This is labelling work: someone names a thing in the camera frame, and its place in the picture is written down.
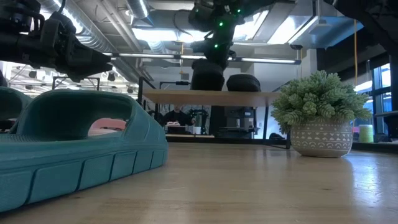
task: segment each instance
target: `wooden shelf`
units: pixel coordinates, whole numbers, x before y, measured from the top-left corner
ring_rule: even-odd
[[[268,106],[279,94],[200,90],[144,90],[144,96],[154,103],[175,105]]]

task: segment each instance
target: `patterned pot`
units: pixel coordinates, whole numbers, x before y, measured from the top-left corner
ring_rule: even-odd
[[[347,155],[353,145],[352,127],[315,118],[306,124],[292,127],[293,148],[303,156],[334,157]]]

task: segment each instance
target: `potted plant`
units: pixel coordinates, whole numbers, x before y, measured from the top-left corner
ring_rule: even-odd
[[[368,95],[358,95],[339,76],[318,71],[308,78],[292,80],[273,102],[271,115],[280,131],[291,131],[293,148],[303,156],[341,157],[351,150],[350,121],[369,119],[363,106]]]

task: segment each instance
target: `pink object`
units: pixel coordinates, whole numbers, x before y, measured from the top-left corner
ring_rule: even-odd
[[[89,136],[109,134],[116,131],[123,131],[126,128],[126,122],[120,119],[101,118],[96,120],[88,131]]]

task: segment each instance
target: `shelf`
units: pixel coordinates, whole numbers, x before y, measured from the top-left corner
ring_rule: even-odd
[[[268,106],[279,94],[200,90],[144,90],[144,96],[154,103],[175,105]]]

